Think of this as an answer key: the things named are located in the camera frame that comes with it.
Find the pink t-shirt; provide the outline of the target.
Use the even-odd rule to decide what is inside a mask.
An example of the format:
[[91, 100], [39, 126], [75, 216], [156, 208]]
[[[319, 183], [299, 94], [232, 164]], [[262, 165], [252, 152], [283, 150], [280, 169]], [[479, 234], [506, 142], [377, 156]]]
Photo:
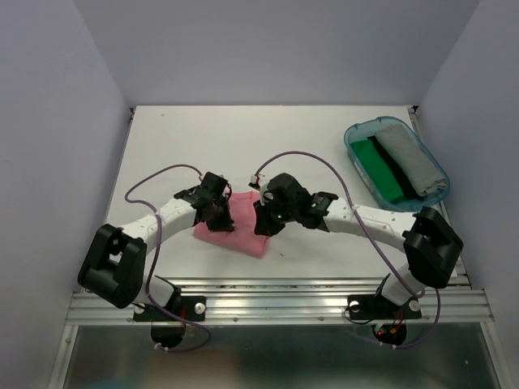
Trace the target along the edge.
[[268, 249], [268, 237], [256, 235], [254, 202], [260, 199], [257, 191], [233, 193], [229, 200], [231, 219], [234, 221], [233, 232], [211, 232], [206, 224], [198, 224], [193, 237], [202, 242], [237, 251], [261, 259]]

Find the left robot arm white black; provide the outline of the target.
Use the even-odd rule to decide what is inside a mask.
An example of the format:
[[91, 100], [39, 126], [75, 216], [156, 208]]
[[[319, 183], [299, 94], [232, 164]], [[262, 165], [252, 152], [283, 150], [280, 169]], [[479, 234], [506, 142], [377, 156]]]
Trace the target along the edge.
[[102, 225], [95, 233], [79, 270], [79, 284], [122, 309], [151, 306], [163, 319], [179, 316], [181, 292], [153, 275], [157, 261], [145, 272], [150, 252], [173, 235], [205, 223], [216, 232], [232, 232], [230, 186], [215, 173], [206, 173], [197, 186], [179, 191], [160, 208], [123, 226]]

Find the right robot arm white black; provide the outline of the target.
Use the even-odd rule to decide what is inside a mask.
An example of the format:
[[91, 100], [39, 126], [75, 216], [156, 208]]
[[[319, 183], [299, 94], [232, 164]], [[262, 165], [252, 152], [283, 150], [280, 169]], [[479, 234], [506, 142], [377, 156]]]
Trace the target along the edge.
[[288, 223], [326, 233], [365, 237], [377, 246], [391, 246], [406, 257], [372, 294], [349, 297], [348, 310], [357, 321], [382, 320], [403, 314], [420, 318], [418, 295], [425, 288], [444, 289], [463, 249], [463, 242], [447, 221], [431, 207], [419, 212], [391, 212], [361, 205], [328, 192], [310, 193], [293, 176], [280, 173], [267, 179], [251, 177], [259, 191], [254, 204], [255, 234], [277, 235]]

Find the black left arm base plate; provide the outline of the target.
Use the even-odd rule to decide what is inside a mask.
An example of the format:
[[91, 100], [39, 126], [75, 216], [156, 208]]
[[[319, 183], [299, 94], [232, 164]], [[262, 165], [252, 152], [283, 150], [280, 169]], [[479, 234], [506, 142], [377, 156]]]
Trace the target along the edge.
[[[205, 296], [183, 296], [174, 297], [172, 302], [166, 305], [166, 309], [180, 318], [188, 321], [200, 323], [205, 320], [206, 313]], [[158, 310], [155, 306], [144, 305], [143, 307], [135, 307], [133, 320], [137, 323], [165, 323], [173, 321], [173, 319]]]

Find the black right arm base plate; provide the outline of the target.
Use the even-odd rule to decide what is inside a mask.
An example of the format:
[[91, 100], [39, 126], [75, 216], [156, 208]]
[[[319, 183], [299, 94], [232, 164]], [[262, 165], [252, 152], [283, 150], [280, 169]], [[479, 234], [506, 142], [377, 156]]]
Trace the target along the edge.
[[421, 310], [412, 310], [408, 301], [403, 306], [397, 306], [385, 297], [369, 294], [349, 295], [345, 313], [355, 322], [422, 317]]

